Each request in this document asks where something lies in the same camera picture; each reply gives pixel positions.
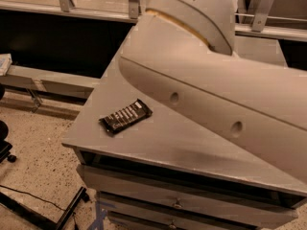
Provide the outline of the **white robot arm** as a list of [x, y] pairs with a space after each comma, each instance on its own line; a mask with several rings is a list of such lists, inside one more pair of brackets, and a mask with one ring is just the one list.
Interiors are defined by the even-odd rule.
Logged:
[[232, 0], [148, 0], [123, 77], [226, 140], [307, 182], [305, 72], [238, 57]]

